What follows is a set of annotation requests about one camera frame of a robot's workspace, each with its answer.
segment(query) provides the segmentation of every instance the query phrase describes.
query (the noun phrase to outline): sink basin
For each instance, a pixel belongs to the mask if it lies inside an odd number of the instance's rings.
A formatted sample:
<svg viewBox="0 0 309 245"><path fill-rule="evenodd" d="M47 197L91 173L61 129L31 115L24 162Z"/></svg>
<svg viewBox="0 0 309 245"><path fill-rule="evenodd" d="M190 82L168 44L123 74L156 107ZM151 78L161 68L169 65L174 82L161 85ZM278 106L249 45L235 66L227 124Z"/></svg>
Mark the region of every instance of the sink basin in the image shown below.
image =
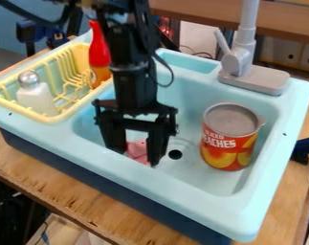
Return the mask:
<svg viewBox="0 0 309 245"><path fill-rule="evenodd" d="M89 34L74 41L87 42ZM158 101L179 109L179 134L170 138L167 150L180 150L183 155L178 160L167 154L152 168L105 148L90 102L51 125L10 114L0 106L0 127L225 236L254 240L301 129L309 105L309 82L290 78L283 95L271 97L218 82L219 62L163 49L158 54L175 74L170 87L159 88ZM159 82L168 83L168 70L159 64L157 70ZM114 98L113 86L94 98ZM237 172L209 167L199 154L203 113L221 101L252 108L267 121L250 165ZM139 118L152 120L150 115ZM146 134L127 131L127 137L136 141Z"/></svg>

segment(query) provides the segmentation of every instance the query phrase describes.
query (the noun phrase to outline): metal can lid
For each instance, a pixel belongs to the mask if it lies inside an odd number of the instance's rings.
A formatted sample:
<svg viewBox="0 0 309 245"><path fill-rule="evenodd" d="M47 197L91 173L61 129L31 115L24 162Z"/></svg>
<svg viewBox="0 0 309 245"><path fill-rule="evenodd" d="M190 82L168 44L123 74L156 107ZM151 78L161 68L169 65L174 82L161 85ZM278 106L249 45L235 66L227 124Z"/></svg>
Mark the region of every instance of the metal can lid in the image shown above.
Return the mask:
<svg viewBox="0 0 309 245"><path fill-rule="evenodd" d="M229 137L254 134L262 125L254 111L230 102L209 107L204 114L204 122L216 133Z"/></svg>
<svg viewBox="0 0 309 245"><path fill-rule="evenodd" d="M18 82L23 88L34 88L40 82L38 73L34 71L22 72L18 77Z"/></svg>

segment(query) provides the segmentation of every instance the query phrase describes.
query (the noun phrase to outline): white salt shaker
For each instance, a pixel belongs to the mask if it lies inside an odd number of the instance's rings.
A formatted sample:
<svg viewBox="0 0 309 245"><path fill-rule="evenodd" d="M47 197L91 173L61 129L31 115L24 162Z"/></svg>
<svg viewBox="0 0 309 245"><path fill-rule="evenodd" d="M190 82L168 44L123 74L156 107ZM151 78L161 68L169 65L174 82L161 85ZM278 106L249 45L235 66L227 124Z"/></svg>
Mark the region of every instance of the white salt shaker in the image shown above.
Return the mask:
<svg viewBox="0 0 309 245"><path fill-rule="evenodd" d="M33 111L39 114L58 115L47 83L40 82L39 75L36 72L26 71L21 73L18 82L21 88L16 92L16 97L20 105L31 107Z"/></svg>

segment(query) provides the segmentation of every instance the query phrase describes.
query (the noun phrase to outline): yellow dish rack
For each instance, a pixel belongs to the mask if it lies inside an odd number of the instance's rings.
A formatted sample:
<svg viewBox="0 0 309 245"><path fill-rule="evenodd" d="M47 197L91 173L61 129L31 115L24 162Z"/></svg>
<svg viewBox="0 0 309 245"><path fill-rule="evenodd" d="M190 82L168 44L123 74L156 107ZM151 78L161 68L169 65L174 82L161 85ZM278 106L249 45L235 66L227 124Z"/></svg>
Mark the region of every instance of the yellow dish rack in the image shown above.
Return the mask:
<svg viewBox="0 0 309 245"><path fill-rule="evenodd" d="M23 71L0 81L0 105L40 123L58 123L71 116L110 83L105 81L92 89L88 50L89 44L71 43L23 70L37 72L41 81L48 84L59 112L57 116L39 114L32 107L26 108L17 103L15 94L20 88L17 77Z"/></svg>

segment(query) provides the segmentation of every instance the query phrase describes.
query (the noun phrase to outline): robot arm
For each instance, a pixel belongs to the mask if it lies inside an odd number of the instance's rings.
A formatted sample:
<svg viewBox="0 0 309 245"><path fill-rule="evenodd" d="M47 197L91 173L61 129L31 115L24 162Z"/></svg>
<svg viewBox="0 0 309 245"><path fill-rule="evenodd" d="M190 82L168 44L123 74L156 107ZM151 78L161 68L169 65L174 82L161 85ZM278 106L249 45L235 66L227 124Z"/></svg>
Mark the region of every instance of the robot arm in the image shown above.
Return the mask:
<svg viewBox="0 0 309 245"><path fill-rule="evenodd" d="M156 166L166 154L169 137L177 133L177 109L157 102L161 84L157 81L154 58L170 68L155 54L160 42L148 1L107 1L95 9L110 49L116 92L115 100L93 102L96 124L106 146L119 153L127 147L125 130L148 132L147 160ZM124 117L136 118L141 114L157 114L157 119L147 122Z"/></svg>

